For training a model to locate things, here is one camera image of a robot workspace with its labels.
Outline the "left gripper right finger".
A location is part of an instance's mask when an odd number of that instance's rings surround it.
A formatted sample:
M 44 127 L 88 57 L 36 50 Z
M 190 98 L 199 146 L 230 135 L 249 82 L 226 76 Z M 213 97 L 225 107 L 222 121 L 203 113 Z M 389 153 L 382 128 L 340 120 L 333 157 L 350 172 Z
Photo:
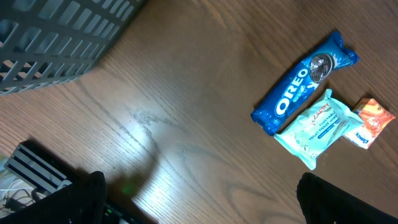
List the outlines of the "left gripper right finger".
M 397 224 L 396 217 L 310 172 L 301 177 L 296 194 L 307 224 Z

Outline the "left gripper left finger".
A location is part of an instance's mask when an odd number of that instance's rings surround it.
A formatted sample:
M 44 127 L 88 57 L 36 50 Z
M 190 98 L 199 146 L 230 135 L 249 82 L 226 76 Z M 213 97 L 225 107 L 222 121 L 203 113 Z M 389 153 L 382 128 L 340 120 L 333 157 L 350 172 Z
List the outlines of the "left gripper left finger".
M 96 171 L 2 218 L 1 224 L 101 223 L 105 202 L 104 174 Z

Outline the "teal wet wipes pack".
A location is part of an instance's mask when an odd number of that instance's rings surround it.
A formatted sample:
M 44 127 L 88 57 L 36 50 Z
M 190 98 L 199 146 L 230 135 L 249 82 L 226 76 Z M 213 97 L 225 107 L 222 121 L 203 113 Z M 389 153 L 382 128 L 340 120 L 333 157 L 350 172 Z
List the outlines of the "teal wet wipes pack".
M 310 170 L 317 166 L 317 158 L 337 139 L 364 121 L 348 106 L 332 97 L 332 90 L 324 94 L 296 117 L 274 138 Z

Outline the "small orange tissue pack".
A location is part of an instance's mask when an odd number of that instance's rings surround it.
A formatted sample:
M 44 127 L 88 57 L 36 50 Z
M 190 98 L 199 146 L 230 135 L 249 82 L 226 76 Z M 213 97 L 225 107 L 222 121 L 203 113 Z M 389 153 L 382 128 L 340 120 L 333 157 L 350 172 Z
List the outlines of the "small orange tissue pack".
M 382 130 L 396 117 L 382 107 L 374 98 L 362 98 L 353 112 L 363 120 L 363 124 L 344 137 L 363 149 L 368 149 Z

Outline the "blue Oreo cookie pack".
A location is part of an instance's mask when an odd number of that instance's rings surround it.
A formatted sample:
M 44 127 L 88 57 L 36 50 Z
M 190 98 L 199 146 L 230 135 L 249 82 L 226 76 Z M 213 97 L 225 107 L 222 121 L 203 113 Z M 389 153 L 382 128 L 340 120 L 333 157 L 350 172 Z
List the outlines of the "blue Oreo cookie pack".
M 277 81 L 251 113 L 252 120 L 268 135 L 275 135 L 333 71 L 358 60 L 355 51 L 345 47 L 341 34 L 332 32 Z

